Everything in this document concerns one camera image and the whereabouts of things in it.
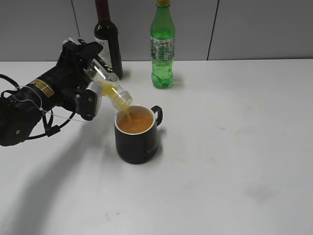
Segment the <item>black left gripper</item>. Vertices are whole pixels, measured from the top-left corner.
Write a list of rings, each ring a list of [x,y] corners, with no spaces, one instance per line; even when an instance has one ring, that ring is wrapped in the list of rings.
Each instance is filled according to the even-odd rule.
[[[88,114],[88,78],[86,70],[103,47],[97,42],[68,40],[56,65],[50,70],[50,83],[54,90],[53,106],[63,107],[79,115]]]

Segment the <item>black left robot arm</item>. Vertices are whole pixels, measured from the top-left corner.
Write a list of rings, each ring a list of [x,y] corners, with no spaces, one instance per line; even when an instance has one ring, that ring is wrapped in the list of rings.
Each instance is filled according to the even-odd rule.
[[[103,47],[71,40],[62,46],[54,67],[26,84],[2,74],[15,90],[0,94],[0,144],[13,146],[25,140],[50,137],[67,125],[75,114],[91,121],[96,117],[102,87],[87,74]]]

